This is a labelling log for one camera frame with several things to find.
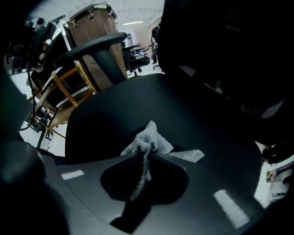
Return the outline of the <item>person's left hand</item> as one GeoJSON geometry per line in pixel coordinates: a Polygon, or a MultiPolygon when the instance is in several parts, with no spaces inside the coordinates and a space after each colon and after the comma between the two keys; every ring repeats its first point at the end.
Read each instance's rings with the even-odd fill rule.
{"type": "Polygon", "coordinates": [[[34,71],[36,71],[37,73],[40,73],[40,72],[43,71],[43,66],[42,65],[44,64],[44,61],[46,59],[48,48],[49,48],[49,45],[44,41],[43,42],[43,46],[42,46],[42,52],[39,55],[39,63],[38,63],[38,66],[36,66],[34,68],[34,71]]]}

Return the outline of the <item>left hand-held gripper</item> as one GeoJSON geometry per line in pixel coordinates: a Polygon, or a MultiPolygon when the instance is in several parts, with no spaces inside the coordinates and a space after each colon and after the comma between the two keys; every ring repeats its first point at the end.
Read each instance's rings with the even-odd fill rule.
{"type": "Polygon", "coordinates": [[[43,42],[52,40],[61,15],[48,23],[41,17],[28,16],[21,27],[21,36],[14,39],[6,53],[7,70],[10,74],[30,72],[39,63],[43,42]]]}

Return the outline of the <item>grey cloth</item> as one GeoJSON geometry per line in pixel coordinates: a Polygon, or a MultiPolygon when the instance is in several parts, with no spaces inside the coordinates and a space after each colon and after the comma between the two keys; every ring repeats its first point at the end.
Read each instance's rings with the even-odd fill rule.
{"type": "Polygon", "coordinates": [[[157,130],[154,121],[150,121],[144,130],[138,133],[134,140],[120,153],[122,156],[131,153],[143,153],[142,174],[136,184],[130,200],[135,200],[143,191],[147,182],[152,181],[148,155],[152,152],[167,154],[185,161],[196,163],[205,154],[201,150],[173,152],[174,147],[157,130]]]}

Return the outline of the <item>black office chair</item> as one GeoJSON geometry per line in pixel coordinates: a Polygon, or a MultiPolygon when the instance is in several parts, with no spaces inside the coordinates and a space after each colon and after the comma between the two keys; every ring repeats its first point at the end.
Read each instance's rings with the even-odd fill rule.
{"type": "Polygon", "coordinates": [[[228,99],[270,162],[294,155],[294,0],[164,0],[160,56],[228,99]]]}
{"type": "Polygon", "coordinates": [[[129,76],[134,73],[134,77],[138,77],[137,72],[142,73],[142,67],[150,64],[150,58],[147,54],[149,47],[139,47],[139,45],[122,48],[122,54],[126,71],[129,76]]]}

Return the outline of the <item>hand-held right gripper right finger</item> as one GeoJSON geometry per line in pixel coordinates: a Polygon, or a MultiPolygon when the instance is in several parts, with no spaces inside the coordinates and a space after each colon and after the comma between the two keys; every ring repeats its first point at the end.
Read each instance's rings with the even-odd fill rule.
{"type": "Polygon", "coordinates": [[[254,197],[259,154],[207,156],[196,163],[164,158],[187,172],[189,185],[176,202],[153,206],[135,235],[238,235],[262,212],[254,197]]]}

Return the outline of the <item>black office chair seat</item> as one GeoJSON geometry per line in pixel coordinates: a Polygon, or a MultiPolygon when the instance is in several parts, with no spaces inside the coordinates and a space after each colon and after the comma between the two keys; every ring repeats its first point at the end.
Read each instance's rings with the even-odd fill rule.
{"type": "Polygon", "coordinates": [[[174,151],[201,150],[207,161],[261,165],[261,156],[228,102],[204,85],[150,74],[99,92],[70,115],[68,164],[117,157],[153,121],[174,151]]]}

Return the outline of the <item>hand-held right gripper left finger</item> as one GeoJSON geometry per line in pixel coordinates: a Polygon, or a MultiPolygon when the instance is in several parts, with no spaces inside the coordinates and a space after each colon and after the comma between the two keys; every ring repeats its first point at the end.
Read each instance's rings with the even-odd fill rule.
{"type": "Polygon", "coordinates": [[[100,182],[104,170],[126,159],[57,166],[52,157],[43,157],[45,181],[57,192],[69,235],[130,235],[110,224],[122,215],[125,203],[113,200],[100,182]]]}

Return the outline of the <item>steel housekeeping cart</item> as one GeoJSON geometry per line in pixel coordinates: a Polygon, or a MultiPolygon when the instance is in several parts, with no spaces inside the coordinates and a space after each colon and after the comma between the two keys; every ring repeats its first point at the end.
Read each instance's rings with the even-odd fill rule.
{"type": "MultiPolygon", "coordinates": [[[[58,24],[58,34],[51,42],[49,53],[54,60],[77,46],[68,29],[68,21],[58,24]]],[[[44,128],[44,134],[52,134],[52,129],[67,122],[79,104],[101,91],[85,72],[82,62],[83,57],[57,69],[44,69],[51,75],[37,86],[39,102],[35,111],[35,119],[44,128]]]]}

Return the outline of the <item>brown cart bag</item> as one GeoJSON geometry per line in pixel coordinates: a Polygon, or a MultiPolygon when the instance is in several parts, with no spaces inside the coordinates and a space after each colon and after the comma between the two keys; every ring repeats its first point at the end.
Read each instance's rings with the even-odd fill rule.
{"type": "MultiPolygon", "coordinates": [[[[68,29],[77,46],[87,43],[108,34],[116,33],[116,14],[106,2],[88,5],[69,18],[68,29]]],[[[81,63],[90,78],[93,78],[100,90],[106,90],[113,86],[113,83],[97,65],[94,59],[83,56],[81,63]]]]}

